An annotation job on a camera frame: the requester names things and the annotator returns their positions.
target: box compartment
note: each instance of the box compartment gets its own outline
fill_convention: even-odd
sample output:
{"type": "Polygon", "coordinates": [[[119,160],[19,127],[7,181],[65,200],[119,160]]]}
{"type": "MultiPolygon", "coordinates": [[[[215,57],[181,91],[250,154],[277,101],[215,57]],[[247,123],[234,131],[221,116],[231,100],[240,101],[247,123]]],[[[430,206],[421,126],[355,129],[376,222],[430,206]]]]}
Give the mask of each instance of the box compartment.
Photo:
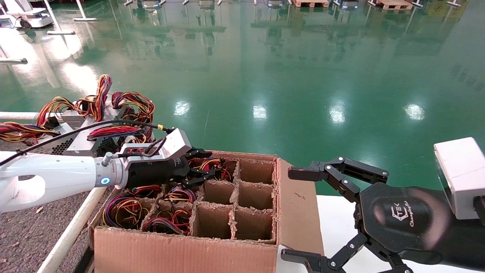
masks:
{"type": "Polygon", "coordinates": [[[261,211],[246,207],[236,207],[234,221],[234,239],[258,241],[275,238],[275,234],[273,234],[272,209],[261,211]]]}
{"type": "Polygon", "coordinates": [[[273,186],[262,183],[239,183],[239,206],[259,210],[273,209],[273,186]]]}
{"type": "Polygon", "coordinates": [[[230,239],[229,213],[232,206],[200,202],[190,218],[193,237],[230,239]]]}
{"type": "Polygon", "coordinates": [[[204,201],[229,205],[235,202],[231,198],[234,192],[234,184],[227,181],[208,180],[204,182],[204,201]]]}
{"type": "Polygon", "coordinates": [[[275,166],[272,161],[240,160],[239,178],[245,182],[273,184],[275,166]]]}

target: green epoxy floor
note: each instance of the green epoxy floor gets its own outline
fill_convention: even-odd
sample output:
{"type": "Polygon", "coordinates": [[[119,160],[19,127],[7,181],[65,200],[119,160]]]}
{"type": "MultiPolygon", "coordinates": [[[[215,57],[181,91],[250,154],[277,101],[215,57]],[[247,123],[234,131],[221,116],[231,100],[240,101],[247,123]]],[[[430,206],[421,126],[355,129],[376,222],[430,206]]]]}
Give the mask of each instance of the green epoxy floor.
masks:
{"type": "Polygon", "coordinates": [[[72,21],[75,4],[53,3],[76,36],[0,29],[9,57],[29,60],[0,65],[0,110],[93,94],[109,73],[112,90],[152,99],[155,120],[194,146],[301,167],[345,156],[388,170],[395,186],[439,188],[434,143],[472,136],[485,147],[485,2],[394,14],[364,1],[354,11],[259,1],[154,11],[88,0],[90,23],[72,21]]]}

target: ventilation holes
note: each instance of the ventilation holes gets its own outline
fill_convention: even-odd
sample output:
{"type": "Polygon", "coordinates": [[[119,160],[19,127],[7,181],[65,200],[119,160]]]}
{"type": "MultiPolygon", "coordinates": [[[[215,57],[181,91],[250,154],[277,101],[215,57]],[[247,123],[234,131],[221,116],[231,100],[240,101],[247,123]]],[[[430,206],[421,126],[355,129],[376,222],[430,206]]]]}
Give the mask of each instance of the ventilation holes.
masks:
{"type": "Polygon", "coordinates": [[[61,144],[59,145],[56,145],[55,147],[52,148],[52,151],[50,152],[51,154],[56,154],[56,155],[61,155],[64,153],[64,151],[69,148],[69,146],[71,145],[73,139],[70,138],[69,140],[66,140],[64,142],[62,142],[61,144]]]}
{"type": "Polygon", "coordinates": [[[105,148],[112,144],[114,144],[114,142],[111,140],[111,138],[103,139],[99,147],[96,149],[96,156],[103,156],[105,152],[109,152],[109,151],[106,151],[105,148]]]}

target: robotic arm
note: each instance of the robotic arm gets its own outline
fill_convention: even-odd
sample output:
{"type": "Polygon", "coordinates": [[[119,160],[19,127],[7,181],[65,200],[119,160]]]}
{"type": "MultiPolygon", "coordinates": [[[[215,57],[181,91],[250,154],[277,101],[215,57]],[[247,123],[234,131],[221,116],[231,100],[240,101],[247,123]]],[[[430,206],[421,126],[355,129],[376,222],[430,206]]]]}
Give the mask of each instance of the robotic arm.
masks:
{"type": "MultiPolygon", "coordinates": [[[[103,157],[25,154],[0,167],[0,213],[25,209],[94,187],[115,186],[118,189],[168,182],[181,182],[190,187],[215,174],[200,171],[193,180],[184,178],[192,172],[188,160],[209,157],[210,152],[195,149],[180,129],[171,131],[154,154],[136,156],[131,151],[150,148],[150,143],[127,143],[121,152],[103,157]],[[29,175],[30,179],[19,180],[29,175]]],[[[17,152],[0,152],[0,160],[17,152]]]]}
{"type": "Polygon", "coordinates": [[[324,180],[356,203],[357,235],[333,257],[285,249],[282,259],[304,263],[310,273],[345,273],[345,263],[366,247],[389,262],[392,269],[385,273],[412,273],[403,259],[485,271],[485,226],[479,220],[485,218],[485,185],[482,176],[469,181],[470,174],[485,168],[485,158],[472,138],[436,144],[435,154],[445,192],[391,187],[387,171],[342,157],[304,169],[291,167],[290,179],[324,180]],[[347,176],[371,186],[361,191],[347,176]],[[458,218],[463,214],[468,219],[458,218]]]}

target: black robotic arm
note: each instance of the black robotic arm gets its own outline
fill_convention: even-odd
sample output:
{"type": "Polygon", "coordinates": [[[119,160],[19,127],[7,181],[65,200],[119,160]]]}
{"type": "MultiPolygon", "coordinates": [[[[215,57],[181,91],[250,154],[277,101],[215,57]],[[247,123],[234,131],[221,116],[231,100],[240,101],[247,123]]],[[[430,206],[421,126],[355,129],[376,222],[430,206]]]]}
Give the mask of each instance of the black robotic arm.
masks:
{"type": "Polygon", "coordinates": [[[345,273],[342,267],[365,246],[391,265],[382,273],[412,273],[402,259],[485,271],[485,227],[479,220],[457,220],[442,191],[391,187],[387,171],[343,157],[290,167],[288,176],[324,180],[355,202],[357,235],[333,257],[285,249],[283,260],[304,263],[308,272],[345,273]],[[347,176],[371,186],[361,191],[347,176]]]}

